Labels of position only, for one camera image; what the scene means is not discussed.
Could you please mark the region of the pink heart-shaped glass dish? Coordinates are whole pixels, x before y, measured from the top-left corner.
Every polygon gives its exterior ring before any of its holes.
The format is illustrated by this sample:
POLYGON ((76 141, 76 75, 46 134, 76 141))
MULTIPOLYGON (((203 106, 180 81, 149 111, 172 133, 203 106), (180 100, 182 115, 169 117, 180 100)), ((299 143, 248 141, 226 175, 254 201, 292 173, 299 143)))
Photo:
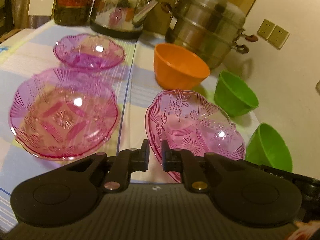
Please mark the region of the pink heart-shaped glass dish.
POLYGON ((147 108, 145 130, 158 162, 162 141, 171 149, 189 150, 197 157, 213 152, 232 160, 244 159, 245 142, 227 113, 191 90, 164 90, 147 108))

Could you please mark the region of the green plastic bowl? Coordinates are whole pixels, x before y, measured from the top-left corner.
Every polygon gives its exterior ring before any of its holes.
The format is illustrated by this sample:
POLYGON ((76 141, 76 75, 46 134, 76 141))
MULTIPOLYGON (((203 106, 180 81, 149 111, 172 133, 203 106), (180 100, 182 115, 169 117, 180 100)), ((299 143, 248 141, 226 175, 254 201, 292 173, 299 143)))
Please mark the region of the green plastic bowl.
POLYGON ((269 124, 261 123, 249 140, 245 160, 292 172, 290 151, 281 135, 269 124))
POLYGON ((232 118, 245 115, 259 106, 253 90, 244 80, 227 70, 219 74, 214 102, 232 118))

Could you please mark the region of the large pink round glass dish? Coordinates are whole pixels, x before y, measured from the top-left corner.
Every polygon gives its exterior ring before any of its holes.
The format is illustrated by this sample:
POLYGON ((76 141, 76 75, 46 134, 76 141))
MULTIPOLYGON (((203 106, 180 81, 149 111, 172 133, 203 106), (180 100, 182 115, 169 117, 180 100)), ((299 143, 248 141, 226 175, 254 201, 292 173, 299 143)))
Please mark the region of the large pink round glass dish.
POLYGON ((119 119, 116 93, 102 74, 50 68, 19 85, 8 122, 30 154, 74 160, 103 146, 119 119))

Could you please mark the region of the orange plastic bowl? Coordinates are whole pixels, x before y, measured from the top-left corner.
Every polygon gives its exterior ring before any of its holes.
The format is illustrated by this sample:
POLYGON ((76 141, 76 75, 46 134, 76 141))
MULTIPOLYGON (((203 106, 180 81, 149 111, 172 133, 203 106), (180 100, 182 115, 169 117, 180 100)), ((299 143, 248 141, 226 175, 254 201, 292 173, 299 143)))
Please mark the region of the orange plastic bowl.
POLYGON ((210 75, 208 65, 191 51, 171 43, 154 48, 153 70, 163 89, 190 90, 210 75))

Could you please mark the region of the checked plastic tablecloth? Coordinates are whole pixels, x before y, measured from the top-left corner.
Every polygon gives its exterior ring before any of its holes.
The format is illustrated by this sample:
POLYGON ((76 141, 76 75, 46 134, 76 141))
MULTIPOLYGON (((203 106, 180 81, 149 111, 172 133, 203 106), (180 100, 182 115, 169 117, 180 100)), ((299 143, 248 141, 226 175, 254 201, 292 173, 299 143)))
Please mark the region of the checked plastic tablecloth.
POLYGON ((227 157, 196 151, 201 128, 235 129, 201 94, 164 90, 146 113, 148 138, 116 156, 89 147, 119 119, 116 96, 101 77, 52 68, 18 88, 10 118, 16 138, 37 155, 72 163, 16 186, 18 220, 5 239, 234 239, 253 233, 214 203, 208 176, 227 157), (170 100, 160 108, 161 95, 170 100))

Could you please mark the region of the small pink glass dish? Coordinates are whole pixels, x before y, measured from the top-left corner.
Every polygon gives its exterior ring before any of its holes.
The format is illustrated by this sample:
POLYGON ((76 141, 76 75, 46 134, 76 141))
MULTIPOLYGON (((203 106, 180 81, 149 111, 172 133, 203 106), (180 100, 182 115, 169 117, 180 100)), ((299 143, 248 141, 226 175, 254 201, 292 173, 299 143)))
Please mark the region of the small pink glass dish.
POLYGON ((65 36, 56 42, 53 53, 65 66, 86 70, 106 70, 126 57, 124 48, 112 39, 92 34, 65 36))

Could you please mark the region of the stainless steel steamer pot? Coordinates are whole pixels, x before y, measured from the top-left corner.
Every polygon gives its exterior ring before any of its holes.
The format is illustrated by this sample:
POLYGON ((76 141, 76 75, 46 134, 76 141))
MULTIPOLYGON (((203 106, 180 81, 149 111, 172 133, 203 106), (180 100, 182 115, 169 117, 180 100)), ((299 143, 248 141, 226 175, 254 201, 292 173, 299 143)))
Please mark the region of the stainless steel steamer pot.
POLYGON ((210 69, 218 67, 232 49, 240 54, 249 52, 246 45, 237 43, 239 38, 258 40, 244 33, 244 12, 227 0, 174 1, 173 7, 161 3, 162 10, 171 16, 165 40, 195 53, 210 69))

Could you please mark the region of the stainless steel kettle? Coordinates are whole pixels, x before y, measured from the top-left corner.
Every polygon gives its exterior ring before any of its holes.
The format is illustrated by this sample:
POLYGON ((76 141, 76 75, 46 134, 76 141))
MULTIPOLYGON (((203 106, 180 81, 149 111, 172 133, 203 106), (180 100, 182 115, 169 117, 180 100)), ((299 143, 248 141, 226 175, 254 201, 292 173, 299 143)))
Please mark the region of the stainless steel kettle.
POLYGON ((136 40, 148 13, 159 0, 94 0, 89 17, 96 33, 122 40, 136 40))

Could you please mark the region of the cooking oil bottle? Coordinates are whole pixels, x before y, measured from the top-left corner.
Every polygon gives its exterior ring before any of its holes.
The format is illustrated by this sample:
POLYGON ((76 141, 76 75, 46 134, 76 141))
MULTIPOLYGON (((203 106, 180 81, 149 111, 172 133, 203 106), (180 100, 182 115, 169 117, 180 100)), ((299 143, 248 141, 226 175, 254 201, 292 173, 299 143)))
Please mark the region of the cooking oil bottle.
POLYGON ((58 25, 84 25, 89 17, 93 0, 56 0, 53 19, 58 25))

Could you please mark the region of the double wall power socket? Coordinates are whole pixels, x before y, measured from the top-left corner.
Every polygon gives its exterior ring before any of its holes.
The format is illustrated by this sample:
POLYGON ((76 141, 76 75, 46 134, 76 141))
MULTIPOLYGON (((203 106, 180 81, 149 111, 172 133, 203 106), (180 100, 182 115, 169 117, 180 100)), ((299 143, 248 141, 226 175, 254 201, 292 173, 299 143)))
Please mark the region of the double wall power socket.
POLYGON ((290 33, 287 30, 283 29, 279 25, 275 25, 267 19, 263 20, 257 34, 277 50, 281 50, 290 36, 290 33))

